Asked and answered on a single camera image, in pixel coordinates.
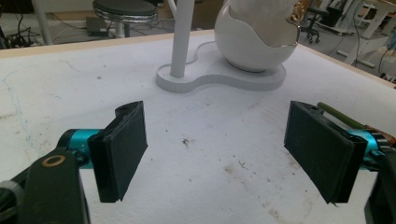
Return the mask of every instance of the metal stool leg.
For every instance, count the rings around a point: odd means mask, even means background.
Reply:
[[[115,33],[116,38],[124,38],[124,33],[122,30],[122,23],[121,22],[116,22],[116,33]]]
[[[124,33],[125,37],[131,37],[129,23],[124,23]]]

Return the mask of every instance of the white table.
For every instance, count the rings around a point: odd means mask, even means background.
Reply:
[[[191,48],[213,40],[198,32]],[[302,46],[275,91],[156,86],[171,35],[0,51],[0,180],[54,149],[71,128],[104,128],[143,100],[148,150],[124,201],[99,203],[81,176],[92,223],[364,223],[376,174],[359,172],[349,203],[326,204],[283,147],[290,100],[328,103],[396,135],[394,85]]]

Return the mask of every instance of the lamp pole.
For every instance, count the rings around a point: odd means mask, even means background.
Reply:
[[[171,76],[184,77],[189,49],[194,0],[177,1],[175,35],[172,52]]]

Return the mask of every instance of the stool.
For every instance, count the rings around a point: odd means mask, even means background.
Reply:
[[[116,37],[130,36],[130,23],[149,22],[157,19],[157,8],[144,0],[93,0],[94,13],[116,23]]]
[[[319,40],[319,31],[313,29],[314,24],[315,24],[315,21],[317,20],[318,15],[320,15],[320,16],[329,16],[330,13],[329,13],[327,10],[322,10],[322,9],[320,9],[320,8],[317,8],[317,7],[309,7],[309,8],[307,9],[307,12],[313,13],[313,14],[314,14],[314,17],[312,18],[312,20],[311,20],[311,22],[309,23],[309,26],[308,26],[308,27],[302,27],[302,31],[303,31],[303,32],[306,32],[306,38],[309,39],[309,43],[310,43],[310,44],[312,44],[312,43],[314,42],[314,41],[312,40],[312,38],[313,38],[315,35],[317,36],[317,39],[315,40],[315,42],[318,43],[318,42],[320,42],[320,40]]]

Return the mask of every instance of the lamp base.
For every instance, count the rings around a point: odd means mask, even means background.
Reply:
[[[186,93],[209,83],[251,91],[272,91],[279,88],[286,77],[282,65],[258,73],[240,70],[225,60],[215,42],[206,42],[193,52],[184,77],[173,77],[170,72],[170,64],[161,66],[157,70],[156,83],[162,89],[176,93]]]

